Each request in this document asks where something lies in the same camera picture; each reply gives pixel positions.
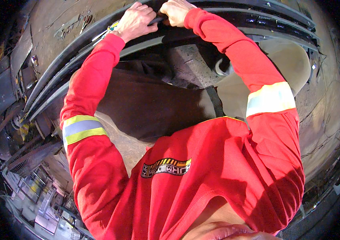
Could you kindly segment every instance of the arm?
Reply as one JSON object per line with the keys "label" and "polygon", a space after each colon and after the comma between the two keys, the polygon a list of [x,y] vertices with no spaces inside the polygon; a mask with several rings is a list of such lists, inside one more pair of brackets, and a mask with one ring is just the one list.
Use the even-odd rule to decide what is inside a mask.
{"label": "arm", "polygon": [[61,111],[61,128],[74,200],[95,238],[101,238],[125,189],[128,176],[122,156],[94,117],[119,62],[125,43],[157,30],[147,24],[155,17],[151,8],[135,3],[126,11],[116,31],[108,34],[72,77]]}
{"label": "arm", "polygon": [[289,85],[256,43],[223,18],[184,0],[169,0],[161,12],[172,26],[192,29],[225,53],[249,88],[246,117],[253,133],[249,141],[261,161],[257,166],[265,183],[280,183],[270,193],[278,195],[270,200],[277,209],[284,208],[281,221],[287,225],[301,204],[304,187],[299,118]]}

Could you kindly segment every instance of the right hand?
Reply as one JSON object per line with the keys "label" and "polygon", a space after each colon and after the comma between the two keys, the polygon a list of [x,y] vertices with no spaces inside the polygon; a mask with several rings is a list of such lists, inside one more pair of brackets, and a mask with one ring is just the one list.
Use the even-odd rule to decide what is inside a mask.
{"label": "right hand", "polygon": [[171,26],[184,27],[183,21],[187,13],[193,8],[196,8],[196,6],[186,0],[168,0],[162,5],[159,12],[169,17],[168,21]]}

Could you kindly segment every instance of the sleeve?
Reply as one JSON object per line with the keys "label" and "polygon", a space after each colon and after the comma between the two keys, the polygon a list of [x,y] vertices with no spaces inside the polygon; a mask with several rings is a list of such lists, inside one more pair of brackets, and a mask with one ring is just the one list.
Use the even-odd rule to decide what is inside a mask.
{"label": "sleeve", "polygon": [[283,184],[277,187],[285,209],[291,209],[291,220],[302,201],[304,172],[299,118],[288,83],[257,44],[223,18],[195,8],[184,24],[225,53],[249,88],[246,118],[252,131],[251,146],[275,181],[289,178],[278,181]]}
{"label": "sleeve", "polygon": [[72,77],[61,110],[74,200],[90,233],[100,238],[128,182],[122,156],[94,117],[124,41],[108,34]]}

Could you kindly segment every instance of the black belt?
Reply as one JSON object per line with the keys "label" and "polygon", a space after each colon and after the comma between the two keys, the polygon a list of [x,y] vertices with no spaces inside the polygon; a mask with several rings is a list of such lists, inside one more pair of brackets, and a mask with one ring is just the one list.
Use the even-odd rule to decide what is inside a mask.
{"label": "black belt", "polygon": [[210,100],[213,103],[215,116],[217,118],[225,116],[225,114],[223,113],[221,99],[219,98],[218,93],[214,86],[213,85],[208,86],[207,88],[205,88],[205,90],[207,94],[209,94]]}

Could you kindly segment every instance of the lips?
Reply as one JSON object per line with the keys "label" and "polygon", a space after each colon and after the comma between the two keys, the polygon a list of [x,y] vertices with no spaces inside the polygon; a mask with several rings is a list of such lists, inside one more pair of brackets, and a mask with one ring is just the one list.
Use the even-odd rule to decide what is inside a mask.
{"label": "lips", "polygon": [[231,237],[239,236],[244,233],[254,233],[254,231],[244,225],[233,224],[216,228],[210,231],[205,236],[203,236],[201,240],[223,240],[228,238],[230,239]]}

